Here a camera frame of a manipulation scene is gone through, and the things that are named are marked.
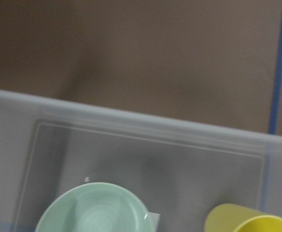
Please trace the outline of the clear plastic storage box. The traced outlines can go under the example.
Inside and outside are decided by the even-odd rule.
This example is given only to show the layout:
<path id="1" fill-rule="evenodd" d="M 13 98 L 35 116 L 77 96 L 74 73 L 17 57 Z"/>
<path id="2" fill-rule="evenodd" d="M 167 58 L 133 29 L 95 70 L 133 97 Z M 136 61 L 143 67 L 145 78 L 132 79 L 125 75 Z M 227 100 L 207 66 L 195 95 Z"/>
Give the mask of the clear plastic storage box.
<path id="1" fill-rule="evenodd" d="M 282 217 L 282 137 L 0 90 L 0 232 L 90 182 L 133 192 L 160 232 L 200 232 L 223 203 Z"/>

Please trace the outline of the mint green bowl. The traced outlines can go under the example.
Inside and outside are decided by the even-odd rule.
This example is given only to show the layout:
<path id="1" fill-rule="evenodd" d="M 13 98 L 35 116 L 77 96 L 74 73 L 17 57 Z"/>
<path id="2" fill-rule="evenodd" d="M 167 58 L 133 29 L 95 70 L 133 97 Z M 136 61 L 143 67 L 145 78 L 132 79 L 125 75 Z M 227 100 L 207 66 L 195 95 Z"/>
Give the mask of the mint green bowl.
<path id="1" fill-rule="evenodd" d="M 37 232 L 154 232 L 153 219 L 131 191 L 111 183 L 75 187 L 57 199 L 40 218 Z"/>

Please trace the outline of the yellow plastic cup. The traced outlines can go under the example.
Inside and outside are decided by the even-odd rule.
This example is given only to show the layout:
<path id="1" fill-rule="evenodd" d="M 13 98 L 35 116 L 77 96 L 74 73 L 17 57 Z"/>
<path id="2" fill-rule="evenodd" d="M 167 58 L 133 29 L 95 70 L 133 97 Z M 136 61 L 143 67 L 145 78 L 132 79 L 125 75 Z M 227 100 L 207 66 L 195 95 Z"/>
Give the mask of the yellow plastic cup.
<path id="1" fill-rule="evenodd" d="M 282 232 L 282 217 L 248 207 L 224 203 L 207 215 L 205 232 Z"/>

